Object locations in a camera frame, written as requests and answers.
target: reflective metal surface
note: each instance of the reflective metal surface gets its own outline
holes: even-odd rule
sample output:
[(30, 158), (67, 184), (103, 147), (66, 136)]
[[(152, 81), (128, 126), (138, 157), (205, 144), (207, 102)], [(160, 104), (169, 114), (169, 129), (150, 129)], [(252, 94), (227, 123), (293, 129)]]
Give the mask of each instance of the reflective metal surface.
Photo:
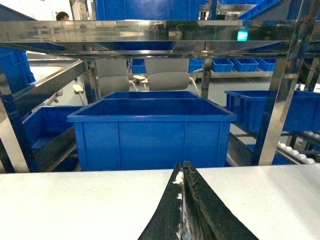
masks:
[(69, 0), (73, 20), (75, 21), (87, 21), (87, 0)]
[(286, 60), (277, 59), (261, 121), (253, 165), (271, 165), (311, 38), (320, 1), (303, 0)]
[(230, 71), (230, 72), (212, 72), (211, 78), (268, 78), (272, 77), (273, 71)]
[(1, 162), (1, 158), (0, 158), (0, 174), (5, 174), (5, 173), (6, 173), (6, 170), (5, 170), (4, 165)]
[(48, 142), (34, 153), (40, 172), (50, 172), (76, 148), (73, 127)]
[(220, 4), (216, 6), (216, 11), (218, 14), (226, 14), (232, 12), (244, 13), (254, 8), (254, 4)]
[(287, 41), (295, 21), (119, 20), (0, 22), (0, 43), (83, 43), (148, 41)]
[(227, 154), (238, 167), (251, 165), (253, 151), (232, 133), (229, 135)]
[(64, 63), (64, 67), (61, 68), (61, 70), (15, 92), (13, 98), (20, 116), (24, 116), (43, 101), (50, 98), (54, 93), (62, 89), (86, 70), (86, 65), (82, 60), (73, 60), (73, 63), (69, 65)]
[(203, 61), (202, 81), (201, 81), (201, 97), (208, 99), (209, 83), (211, 77), (211, 62), (210, 58), (206, 58)]
[(84, 83), (87, 102), (88, 104), (92, 104), (101, 97), (101, 94), (99, 89), (95, 61), (88, 61), (86, 65), (88, 70), (84, 74), (82, 74), (81, 78)]

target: white material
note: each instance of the white material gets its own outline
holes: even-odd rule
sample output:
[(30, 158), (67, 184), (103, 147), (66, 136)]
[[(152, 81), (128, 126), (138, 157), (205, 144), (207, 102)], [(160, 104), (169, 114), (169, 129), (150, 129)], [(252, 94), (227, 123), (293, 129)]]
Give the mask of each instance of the white material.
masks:
[(173, 170), (1, 174), (2, 240), (136, 240)]
[[(199, 169), (260, 240), (320, 236), (320, 164)], [(136, 240), (172, 170), (0, 175), (0, 239)]]
[(320, 164), (199, 169), (260, 240), (318, 240)]

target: stacked blue crate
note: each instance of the stacked blue crate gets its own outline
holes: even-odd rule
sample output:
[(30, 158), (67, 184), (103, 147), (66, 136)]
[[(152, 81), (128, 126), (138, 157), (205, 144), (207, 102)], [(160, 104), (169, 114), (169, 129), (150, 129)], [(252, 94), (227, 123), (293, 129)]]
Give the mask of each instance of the stacked blue crate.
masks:
[(216, 73), (231, 72), (234, 64), (228, 58), (214, 58), (212, 59), (211, 69)]
[(26, 51), (0, 46), (0, 65), (13, 93), (36, 81)]
[(259, 64), (259, 68), (263, 71), (272, 72), (275, 70), (276, 58), (256, 58), (254, 60)]
[(133, 59), (131, 65), (131, 71), (133, 74), (146, 74), (147, 69), (144, 59)]
[(230, 60), (238, 72), (255, 72), (259, 65), (252, 58), (232, 58)]
[(193, 73), (195, 70), (202, 69), (204, 61), (199, 58), (190, 58), (189, 59), (189, 73)]

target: white wall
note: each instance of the white wall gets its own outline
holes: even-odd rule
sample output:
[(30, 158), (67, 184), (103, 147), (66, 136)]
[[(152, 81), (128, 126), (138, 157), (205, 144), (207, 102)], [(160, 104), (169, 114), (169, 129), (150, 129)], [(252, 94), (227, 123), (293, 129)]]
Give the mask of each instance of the white wall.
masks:
[(56, 20), (56, 12), (66, 12), (72, 18), (69, 0), (0, 0), (0, 4), (38, 21)]

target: blue plastic crate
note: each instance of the blue plastic crate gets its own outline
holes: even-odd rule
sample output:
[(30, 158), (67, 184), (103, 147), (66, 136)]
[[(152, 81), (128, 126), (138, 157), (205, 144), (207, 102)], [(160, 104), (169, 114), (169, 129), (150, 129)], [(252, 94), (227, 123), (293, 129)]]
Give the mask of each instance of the blue plastic crate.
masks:
[(102, 99), (67, 117), (81, 169), (223, 167), (236, 116), (205, 99)]
[(252, 58), (232, 58), (230, 60), (238, 72), (255, 72), (258, 69), (258, 63)]
[[(252, 151), (255, 150), (256, 145), (255, 144), (248, 144), (247, 145)], [(291, 162), (289, 162), (287, 159), (285, 159), (282, 156), (279, 155), (275, 155), (272, 161), (272, 165), (290, 165), (292, 164)]]
[(246, 0), (245, 4), (250, 4), (250, 5), (257, 5), (263, 2), (264, 0)]
[(33, 112), (23, 122), (25, 133), (33, 151), (49, 143), (73, 126), (67, 116), (82, 106), (43, 106)]
[(259, 68), (263, 71), (274, 71), (276, 66), (276, 58), (257, 58), (255, 59), (259, 64)]
[(94, 0), (97, 20), (198, 20), (200, 0)]
[(247, 4), (247, 0), (219, 0), (220, 4)]
[(195, 70), (202, 69), (204, 61), (199, 58), (190, 58), (189, 59), (189, 73), (193, 73)]
[(214, 58), (212, 59), (211, 68), (216, 73), (231, 72), (234, 64), (228, 58)]
[(146, 65), (144, 59), (133, 59), (131, 65), (133, 74), (146, 74)]
[[(237, 124), (250, 133), (257, 133), (264, 114), (268, 91), (226, 91), (225, 93), (226, 108), (237, 115)], [(319, 106), (319, 93), (295, 91), (283, 130), (289, 132), (320, 130)]]
[(103, 99), (199, 99), (190, 91), (115, 91)]
[(35, 81), (26, 51), (0, 46), (0, 65), (13, 93)]

